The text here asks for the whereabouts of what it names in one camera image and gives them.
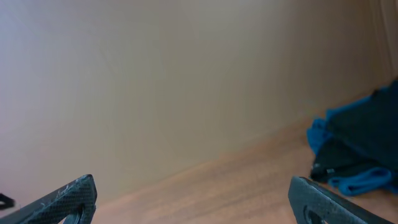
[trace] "blue fabric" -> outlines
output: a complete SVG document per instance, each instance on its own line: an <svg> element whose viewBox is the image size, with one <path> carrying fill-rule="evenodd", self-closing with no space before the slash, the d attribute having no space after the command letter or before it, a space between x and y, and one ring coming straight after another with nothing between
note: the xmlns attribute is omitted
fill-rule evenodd
<svg viewBox="0 0 398 224"><path fill-rule="evenodd" d="M325 119L314 119L311 128L307 130L307 140L315 155L318 154L320 148L327 140L333 138L333 134L326 130L327 121L333 115L358 106L370 99L371 96L367 96L352 104L328 110L326 112ZM355 144L351 144L350 142L344 143L353 148L356 152L363 154L362 150L355 146ZM398 187L391 184L394 177L395 174L393 174L389 169L384 167L375 167L352 177L332 177L329 179L328 184L332 187L338 188L338 190L346 196L355 196L380 188L384 188L398 194Z"/></svg>

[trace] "small black object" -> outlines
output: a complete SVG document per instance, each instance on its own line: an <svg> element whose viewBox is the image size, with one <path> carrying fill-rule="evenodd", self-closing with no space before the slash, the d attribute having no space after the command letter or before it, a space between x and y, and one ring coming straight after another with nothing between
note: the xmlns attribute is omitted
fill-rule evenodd
<svg viewBox="0 0 398 224"><path fill-rule="evenodd" d="M0 224L89 224L95 213L97 191L93 176L84 175L2 219Z"/></svg>
<svg viewBox="0 0 398 224"><path fill-rule="evenodd" d="M4 194L0 194L0 210L5 210L7 208L12 208L15 206L15 201Z"/></svg>
<svg viewBox="0 0 398 224"><path fill-rule="evenodd" d="M292 178L289 201L298 224L391 223L304 177Z"/></svg>

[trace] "beige wall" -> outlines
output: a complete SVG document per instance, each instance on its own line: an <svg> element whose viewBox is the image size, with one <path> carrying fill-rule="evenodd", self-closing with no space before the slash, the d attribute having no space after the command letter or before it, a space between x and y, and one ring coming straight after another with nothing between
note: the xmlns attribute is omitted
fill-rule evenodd
<svg viewBox="0 0 398 224"><path fill-rule="evenodd" d="M0 2L0 191L99 202L347 99L381 72L356 0Z"/></svg>

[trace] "cloth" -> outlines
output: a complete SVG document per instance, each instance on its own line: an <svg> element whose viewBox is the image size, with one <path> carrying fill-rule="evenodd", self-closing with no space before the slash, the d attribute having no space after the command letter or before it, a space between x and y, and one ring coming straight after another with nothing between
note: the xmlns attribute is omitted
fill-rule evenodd
<svg viewBox="0 0 398 224"><path fill-rule="evenodd" d="M398 83L326 112L307 130L316 155L310 178L347 196L385 188L398 192Z"/></svg>

